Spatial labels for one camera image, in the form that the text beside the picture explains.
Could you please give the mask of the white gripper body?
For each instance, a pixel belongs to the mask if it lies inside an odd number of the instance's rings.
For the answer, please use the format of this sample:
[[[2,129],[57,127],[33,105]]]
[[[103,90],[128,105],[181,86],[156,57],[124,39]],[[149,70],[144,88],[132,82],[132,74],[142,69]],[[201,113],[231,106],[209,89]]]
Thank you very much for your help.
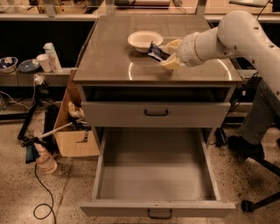
[[[196,51],[196,39],[199,35],[199,32],[195,32],[185,36],[178,46],[177,56],[186,66],[196,67],[204,63]]]

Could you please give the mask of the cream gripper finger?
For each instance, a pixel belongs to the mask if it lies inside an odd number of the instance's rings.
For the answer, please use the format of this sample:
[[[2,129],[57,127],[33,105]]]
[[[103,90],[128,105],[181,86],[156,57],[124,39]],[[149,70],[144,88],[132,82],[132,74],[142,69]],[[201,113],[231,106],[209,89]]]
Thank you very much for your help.
[[[160,65],[168,70],[176,70],[183,67],[185,64],[182,63],[177,54],[174,53],[167,60],[161,61]]]
[[[182,42],[181,38],[174,39],[173,41],[167,43],[166,45],[161,45],[160,49],[163,50],[165,53],[172,55],[177,52],[181,42]]]

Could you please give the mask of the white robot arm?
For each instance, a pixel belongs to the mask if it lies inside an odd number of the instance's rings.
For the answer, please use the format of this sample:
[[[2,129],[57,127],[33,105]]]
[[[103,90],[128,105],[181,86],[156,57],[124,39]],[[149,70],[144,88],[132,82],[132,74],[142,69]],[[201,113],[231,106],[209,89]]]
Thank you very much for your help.
[[[245,10],[231,11],[217,27],[189,34],[164,48],[171,52],[171,56],[161,65],[169,70],[196,67],[207,60],[243,57],[280,99],[280,48]]]

